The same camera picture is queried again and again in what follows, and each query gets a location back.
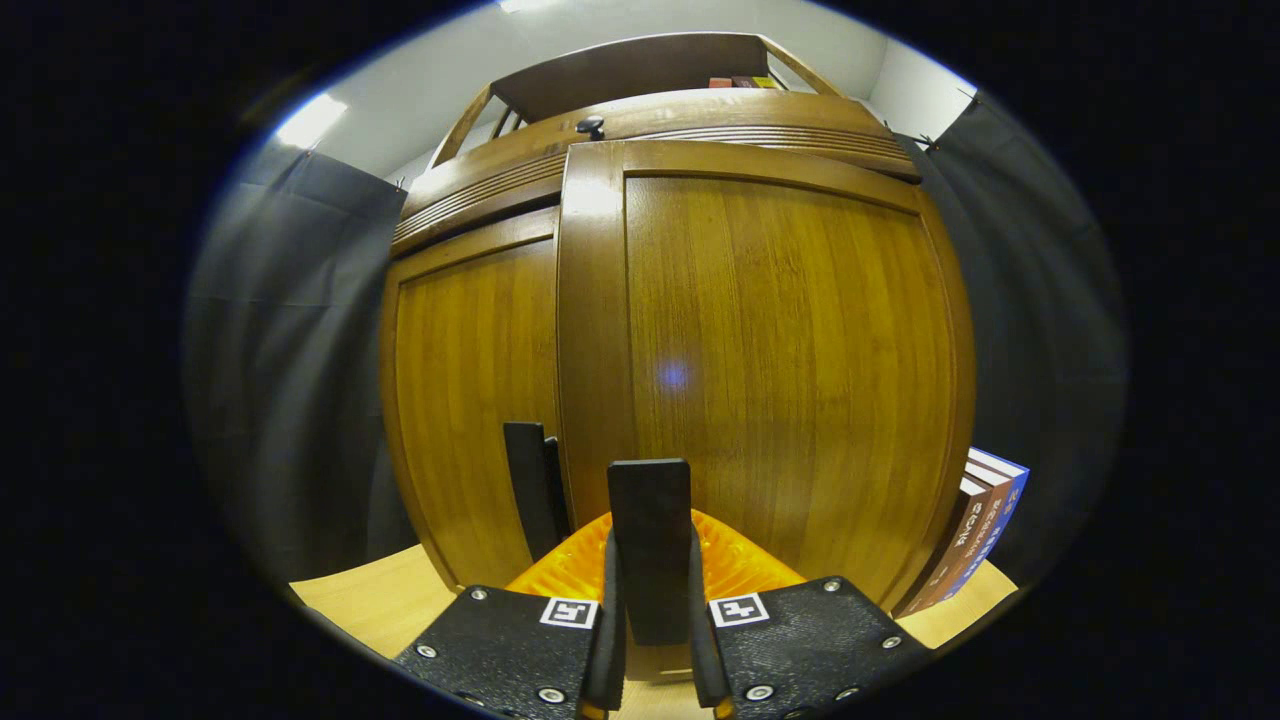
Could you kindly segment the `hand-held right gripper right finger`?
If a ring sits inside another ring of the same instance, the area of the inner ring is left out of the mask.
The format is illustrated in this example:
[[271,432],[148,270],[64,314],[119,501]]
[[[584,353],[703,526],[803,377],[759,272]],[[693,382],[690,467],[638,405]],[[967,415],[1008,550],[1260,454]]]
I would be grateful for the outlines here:
[[692,511],[690,650],[718,719],[835,719],[923,669],[934,651],[841,575],[808,580]]

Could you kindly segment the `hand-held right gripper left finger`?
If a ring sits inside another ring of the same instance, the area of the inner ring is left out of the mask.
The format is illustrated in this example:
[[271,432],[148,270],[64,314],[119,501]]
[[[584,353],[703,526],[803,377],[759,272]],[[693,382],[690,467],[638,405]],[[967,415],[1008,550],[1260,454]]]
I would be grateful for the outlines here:
[[508,585],[466,587],[393,662],[489,719],[607,719],[622,701],[625,644],[607,512]]

